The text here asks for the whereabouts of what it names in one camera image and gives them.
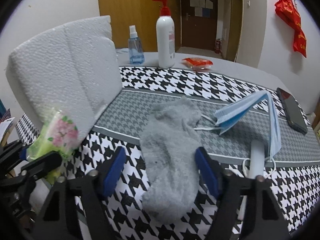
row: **table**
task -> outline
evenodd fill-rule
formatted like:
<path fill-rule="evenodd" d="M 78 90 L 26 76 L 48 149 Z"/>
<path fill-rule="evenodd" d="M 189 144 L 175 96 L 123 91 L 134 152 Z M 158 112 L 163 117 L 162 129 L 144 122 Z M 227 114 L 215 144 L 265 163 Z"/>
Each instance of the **table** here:
<path fill-rule="evenodd" d="M 158 67 L 158 53 L 157 52 L 145 52 L 145 62 L 141 66 L 151 66 Z M 188 57 L 201 57 L 211 60 L 213 62 L 213 67 L 210 72 L 226 75 L 228 77 L 236 78 L 238 80 L 247 81 L 254 84 L 259 84 L 262 87 L 266 87 L 272 90 L 276 90 L 278 87 L 290 93 L 289 89 L 281 82 L 281 80 L 263 70 L 248 67 L 246 65 L 230 62 L 228 60 L 223 60 L 213 57 L 197 56 L 193 54 L 176 53 L 175 54 L 175 64 L 174 68 L 186 69 L 185 65 L 181 64 L 182 59 Z M 118 50 L 118 62 L 119 66 L 133 66 L 130 65 L 129 56 L 126 52 L 121 52 Z"/>
<path fill-rule="evenodd" d="M 185 55 L 177 54 L 177 59 Z M 71 179 L 80 177 L 109 159 L 117 146 L 123 146 L 127 154 L 124 171 L 116 186 L 115 193 L 105 206 L 107 216 L 116 235 L 122 239 L 204 239 L 217 210 L 215 199 L 208 193 L 200 178 L 199 192 L 192 210 L 181 221 L 171 225 L 161 225 L 142 209 L 141 196 L 149 187 L 145 165 L 141 155 L 139 133 L 147 124 L 152 104 L 171 101 L 182 95 L 193 100 L 203 113 L 210 114 L 235 100 L 257 90 L 271 92 L 274 99 L 282 135 L 282 149 L 276 155 L 276 172 L 271 176 L 272 191 L 276 196 L 290 232 L 296 230 L 306 219 L 319 198 L 320 190 L 320 149 L 313 130 L 308 125 L 307 135 L 292 130 L 285 118 L 276 87 L 285 89 L 281 82 L 273 78 L 272 88 L 265 88 L 253 82 L 235 79 L 220 73 L 194 73 L 190 70 L 171 68 L 158 69 L 153 66 L 124 66 L 125 56 L 119 54 L 123 90 L 102 114 L 79 151 L 65 165 L 65 175 Z M 217 68 L 218 59 L 213 59 Z M 207 126 L 205 120 L 199 125 Z M 202 144 L 225 168 L 242 175 L 241 162 L 250 154 L 250 143 L 257 138 L 266 144 L 268 136 L 268 114 L 266 102 L 261 102 L 234 126 L 226 136 L 214 132 L 199 131 Z M 18 122 L 17 128 L 22 139 L 31 142 L 37 132 L 26 115 Z M 271 171 L 267 163 L 264 175 Z M 78 210 L 82 211 L 79 198 Z M 237 221 L 232 239 L 237 239 L 242 223 Z"/>

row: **black and white houndstooth pattern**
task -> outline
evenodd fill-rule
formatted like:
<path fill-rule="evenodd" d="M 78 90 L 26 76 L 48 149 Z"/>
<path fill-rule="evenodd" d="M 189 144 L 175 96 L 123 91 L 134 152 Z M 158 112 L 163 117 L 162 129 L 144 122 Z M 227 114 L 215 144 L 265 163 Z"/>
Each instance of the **black and white houndstooth pattern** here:
<path fill-rule="evenodd" d="M 39 136 L 38 129 L 33 125 L 26 114 L 23 114 L 23 116 L 17 122 L 16 127 L 18 134 L 21 137 L 21 141 L 27 145 L 32 144 Z"/>
<path fill-rule="evenodd" d="M 111 158 L 117 146 L 126 150 L 127 160 L 115 193 L 108 198 L 106 213 L 116 233 L 122 239 L 204 239 L 217 211 L 216 200 L 209 194 L 200 179 L 199 192 L 192 210 L 180 221 L 161 225 L 148 216 L 143 209 L 141 197 L 149 188 L 140 147 L 101 133 L 91 132 L 83 141 L 79 151 L 65 166 L 66 176 L 81 177 Z M 235 174 L 242 175 L 237 165 L 221 164 Z M 264 175 L 270 172 L 265 168 Z M 320 166 L 277 168 L 272 174 L 272 191 L 276 196 L 290 232 L 297 229 L 310 214 L 319 198 Z M 78 210 L 84 214 L 81 201 L 76 200 Z M 241 222 L 232 230 L 232 239 L 237 239 Z"/>
<path fill-rule="evenodd" d="M 200 96 L 225 102 L 236 102 L 259 90 L 271 93 L 277 113 L 284 116 L 284 109 L 277 93 L 249 82 L 209 72 L 193 72 L 183 69 L 160 69 L 153 67 L 120 67 L 124 88 L 147 89 L 180 93 L 187 96 Z M 266 100 L 253 108 L 268 112 Z M 306 114 L 300 107 L 306 125 L 310 125 Z"/>

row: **floral tissue package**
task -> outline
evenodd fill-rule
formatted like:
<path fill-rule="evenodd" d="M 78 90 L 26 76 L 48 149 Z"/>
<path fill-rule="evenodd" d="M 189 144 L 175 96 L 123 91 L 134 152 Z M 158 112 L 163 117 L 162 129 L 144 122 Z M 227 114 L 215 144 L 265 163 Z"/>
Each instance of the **floral tissue package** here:
<path fill-rule="evenodd" d="M 51 152 L 59 152 L 64 162 L 78 147 L 78 129 L 69 117 L 58 111 L 50 122 L 45 122 L 39 137 L 27 149 L 27 160 L 33 161 Z M 51 184 L 61 174 L 61 167 L 51 171 L 46 177 Z"/>

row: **pink flower print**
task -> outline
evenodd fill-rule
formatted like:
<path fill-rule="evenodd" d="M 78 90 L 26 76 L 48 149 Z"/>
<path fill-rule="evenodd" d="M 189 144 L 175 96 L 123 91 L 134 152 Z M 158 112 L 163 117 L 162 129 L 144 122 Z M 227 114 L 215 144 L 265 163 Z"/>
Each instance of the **pink flower print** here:
<path fill-rule="evenodd" d="M 77 139 L 78 138 L 78 130 L 69 130 L 68 133 L 66 134 L 66 137 L 70 139 Z"/>
<path fill-rule="evenodd" d="M 78 130 L 70 130 L 64 137 L 66 148 L 75 149 L 77 147 Z"/>
<path fill-rule="evenodd" d="M 63 120 L 58 120 L 56 124 L 56 131 L 59 132 L 62 136 L 68 133 L 69 130 L 73 128 L 72 124 L 64 122 Z"/>
<path fill-rule="evenodd" d="M 63 144 L 63 138 L 59 134 L 56 134 L 52 140 L 53 145 L 56 147 L 61 147 Z"/>

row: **wooden door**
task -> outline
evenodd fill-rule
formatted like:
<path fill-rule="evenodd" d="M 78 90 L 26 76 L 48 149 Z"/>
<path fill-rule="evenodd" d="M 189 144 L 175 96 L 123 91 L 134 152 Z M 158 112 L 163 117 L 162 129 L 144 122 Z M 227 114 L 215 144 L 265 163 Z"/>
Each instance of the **wooden door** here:
<path fill-rule="evenodd" d="M 226 60 L 236 60 L 242 27 L 242 6 L 242 0 L 231 0 L 230 31 Z"/>
<path fill-rule="evenodd" d="M 180 0 L 169 0 L 175 23 L 176 50 L 180 47 Z M 144 51 L 157 51 L 156 21 L 160 3 L 152 0 L 99 0 L 100 15 L 111 16 L 112 40 L 116 47 L 128 46 L 129 25 L 135 25 Z"/>
<path fill-rule="evenodd" d="M 181 0 L 182 46 L 214 50 L 218 0 Z"/>

